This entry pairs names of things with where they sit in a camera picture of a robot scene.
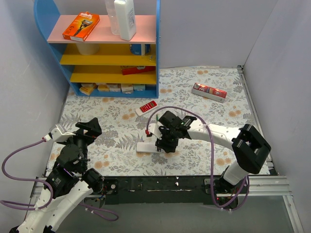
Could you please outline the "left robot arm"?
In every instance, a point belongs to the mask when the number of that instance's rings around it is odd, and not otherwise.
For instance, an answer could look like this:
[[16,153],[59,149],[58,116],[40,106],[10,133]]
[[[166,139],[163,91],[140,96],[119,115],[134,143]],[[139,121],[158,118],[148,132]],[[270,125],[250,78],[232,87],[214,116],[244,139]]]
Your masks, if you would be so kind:
[[24,205],[30,213],[12,233],[54,233],[74,208],[88,195],[99,194],[104,178],[88,168],[88,146],[102,134],[98,119],[77,122],[78,129],[67,132],[56,124],[43,137],[62,144],[63,148],[54,163],[52,172],[43,181],[43,189],[35,205]]

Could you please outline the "grey white remote control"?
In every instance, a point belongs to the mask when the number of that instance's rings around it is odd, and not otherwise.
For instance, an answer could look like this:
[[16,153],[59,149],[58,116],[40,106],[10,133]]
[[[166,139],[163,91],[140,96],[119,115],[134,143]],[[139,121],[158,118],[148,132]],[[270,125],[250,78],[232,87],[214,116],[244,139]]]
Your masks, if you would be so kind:
[[136,152],[139,153],[161,153],[161,148],[158,148],[155,143],[138,142]]

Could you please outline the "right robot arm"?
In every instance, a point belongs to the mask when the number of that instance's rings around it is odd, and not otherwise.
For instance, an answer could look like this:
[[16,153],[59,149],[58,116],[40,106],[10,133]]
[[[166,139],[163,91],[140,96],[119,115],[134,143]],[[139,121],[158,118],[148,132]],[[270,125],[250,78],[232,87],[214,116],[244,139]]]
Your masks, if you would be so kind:
[[259,174],[271,151],[270,144],[250,124],[241,128],[205,124],[194,116],[177,117],[166,111],[157,123],[150,124],[146,131],[155,135],[155,146],[166,153],[173,153],[179,139],[203,140],[234,152],[236,161],[229,165],[214,182],[218,192],[233,192],[240,181],[249,174]]

